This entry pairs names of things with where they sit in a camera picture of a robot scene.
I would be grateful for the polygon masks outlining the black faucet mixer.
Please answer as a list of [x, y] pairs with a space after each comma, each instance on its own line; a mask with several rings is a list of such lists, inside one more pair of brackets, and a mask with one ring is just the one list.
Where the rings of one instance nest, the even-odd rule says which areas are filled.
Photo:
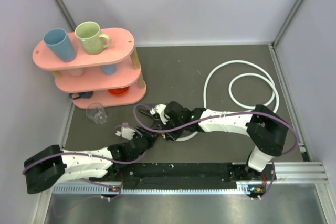
[[159, 118], [158, 115], [151, 115], [149, 110], [150, 109], [136, 109], [136, 112], [150, 118], [152, 122], [154, 118]]

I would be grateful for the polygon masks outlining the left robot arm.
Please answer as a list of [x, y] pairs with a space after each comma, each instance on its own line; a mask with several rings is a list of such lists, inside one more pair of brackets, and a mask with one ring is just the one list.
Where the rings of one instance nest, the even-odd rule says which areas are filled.
[[104, 177], [114, 180], [120, 169], [139, 161], [160, 136], [141, 127], [135, 130], [122, 127], [117, 135], [127, 141], [90, 151], [69, 151], [51, 145], [28, 158], [23, 170], [27, 193], [41, 193], [72, 180]]

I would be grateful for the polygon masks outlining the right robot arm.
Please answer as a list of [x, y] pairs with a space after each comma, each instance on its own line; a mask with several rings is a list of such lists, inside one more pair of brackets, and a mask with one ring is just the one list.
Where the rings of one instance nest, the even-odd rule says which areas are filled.
[[284, 154], [287, 122], [264, 105], [251, 111], [227, 112], [206, 108], [189, 110], [173, 101], [149, 110], [159, 120], [166, 140], [176, 141], [184, 131], [191, 133], [226, 132], [250, 137], [255, 147], [248, 156], [245, 174], [252, 180], [264, 174], [266, 165], [274, 157]]

